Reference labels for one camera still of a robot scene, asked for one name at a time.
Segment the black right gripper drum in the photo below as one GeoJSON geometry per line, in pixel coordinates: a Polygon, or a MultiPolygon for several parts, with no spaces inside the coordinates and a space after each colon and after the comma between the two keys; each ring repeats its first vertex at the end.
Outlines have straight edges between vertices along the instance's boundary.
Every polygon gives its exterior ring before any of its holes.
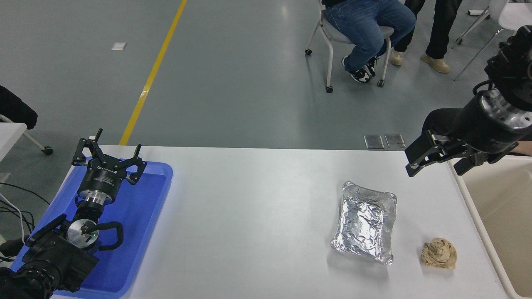
{"type": "Polygon", "coordinates": [[[454,137],[485,153],[499,153],[529,134],[530,113],[501,93],[478,93],[458,113],[454,137]]]}

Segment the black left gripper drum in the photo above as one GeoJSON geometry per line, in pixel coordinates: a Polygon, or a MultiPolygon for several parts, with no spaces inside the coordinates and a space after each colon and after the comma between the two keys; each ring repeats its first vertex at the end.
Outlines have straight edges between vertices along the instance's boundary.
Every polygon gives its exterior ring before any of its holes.
{"type": "Polygon", "coordinates": [[[112,156],[105,156],[103,161],[94,158],[87,165],[77,193],[99,191],[107,195],[117,195],[121,182],[126,177],[126,170],[119,168],[121,161],[112,156]]]}

